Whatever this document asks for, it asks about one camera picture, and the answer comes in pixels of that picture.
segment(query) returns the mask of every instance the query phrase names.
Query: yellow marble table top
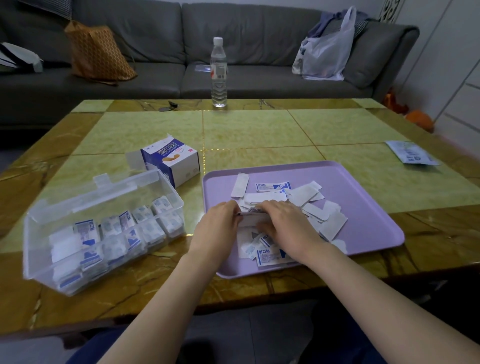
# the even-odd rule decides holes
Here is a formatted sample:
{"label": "yellow marble table top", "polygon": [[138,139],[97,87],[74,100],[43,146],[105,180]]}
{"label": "yellow marble table top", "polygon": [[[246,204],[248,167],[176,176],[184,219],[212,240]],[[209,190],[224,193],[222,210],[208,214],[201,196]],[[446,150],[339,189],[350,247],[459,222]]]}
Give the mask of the yellow marble table top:
{"label": "yellow marble table top", "polygon": [[[480,164],[371,99],[86,100],[0,176],[0,334],[134,315],[186,252],[189,236],[126,264],[74,297],[22,279],[22,228],[37,199],[93,176],[127,172],[124,153],[167,133],[199,150],[202,173],[177,191],[187,233],[203,215],[202,175],[231,168],[334,160],[403,229],[403,246],[353,257],[380,278],[471,267],[480,260]],[[385,140],[411,140],[443,164],[403,165]],[[305,267],[214,277],[201,307],[265,302],[324,283]]]}

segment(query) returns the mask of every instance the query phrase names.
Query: bottle cap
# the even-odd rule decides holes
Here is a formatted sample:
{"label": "bottle cap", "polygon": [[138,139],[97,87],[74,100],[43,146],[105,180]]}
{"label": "bottle cap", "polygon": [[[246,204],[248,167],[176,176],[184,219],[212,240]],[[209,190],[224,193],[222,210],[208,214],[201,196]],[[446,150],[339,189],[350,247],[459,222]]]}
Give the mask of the bottle cap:
{"label": "bottle cap", "polygon": [[223,46],[223,38],[220,36],[216,36],[213,38],[213,45],[214,46]]}

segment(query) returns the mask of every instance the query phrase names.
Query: purple tray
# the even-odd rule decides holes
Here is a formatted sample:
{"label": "purple tray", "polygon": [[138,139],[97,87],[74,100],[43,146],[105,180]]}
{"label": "purple tray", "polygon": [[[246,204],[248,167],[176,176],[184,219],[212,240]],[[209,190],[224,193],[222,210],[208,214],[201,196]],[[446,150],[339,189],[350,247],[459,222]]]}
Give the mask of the purple tray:
{"label": "purple tray", "polygon": [[[351,174],[342,165],[328,160],[209,172],[202,182],[205,211],[231,199],[230,194],[239,172],[250,175],[246,191],[248,193],[255,192],[256,183],[289,181],[292,188],[297,188],[311,181],[318,182],[322,186],[320,192],[325,199],[342,206],[342,213],[348,218],[337,235],[337,239],[345,242],[348,255],[391,248],[401,245],[405,239],[399,226]],[[325,200],[315,201],[313,204],[322,208]],[[259,268],[254,260],[239,259],[235,242],[230,256],[217,274],[232,279],[295,265],[298,264]]]}

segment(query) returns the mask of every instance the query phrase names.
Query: hand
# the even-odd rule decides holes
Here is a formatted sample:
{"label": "hand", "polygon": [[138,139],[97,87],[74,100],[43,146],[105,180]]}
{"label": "hand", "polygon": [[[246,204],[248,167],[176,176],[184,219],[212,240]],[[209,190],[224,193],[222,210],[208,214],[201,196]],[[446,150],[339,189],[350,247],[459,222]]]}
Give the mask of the hand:
{"label": "hand", "polygon": [[272,219],[272,223],[259,223],[257,229],[270,235],[297,262],[307,264],[312,250],[323,245],[324,241],[293,203],[263,201],[257,207],[266,211]]}
{"label": "hand", "polygon": [[240,207],[230,200],[210,208],[193,232],[188,254],[212,262],[216,269],[228,258],[237,238],[237,228],[242,216]]}

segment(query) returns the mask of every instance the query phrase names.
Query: gray sofa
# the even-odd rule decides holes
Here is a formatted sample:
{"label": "gray sofa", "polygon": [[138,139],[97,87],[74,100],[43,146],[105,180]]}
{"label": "gray sofa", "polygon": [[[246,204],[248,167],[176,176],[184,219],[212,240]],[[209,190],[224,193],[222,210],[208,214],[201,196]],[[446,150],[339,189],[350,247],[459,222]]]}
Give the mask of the gray sofa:
{"label": "gray sofa", "polygon": [[[414,26],[370,22],[355,40],[345,80],[309,81],[293,75],[300,42],[321,12],[307,9],[156,0],[75,0],[73,19],[108,25],[138,77],[118,87],[71,75],[67,20],[16,0],[0,0],[0,41],[36,52],[39,74],[0,75],[0,127],[57,123],[84,99],[210,98],[208,73],[214,36],[229,63],[229,98],[350,98],[382,100],[419,36]],[[334,21],[329,26],[336,27]]]}

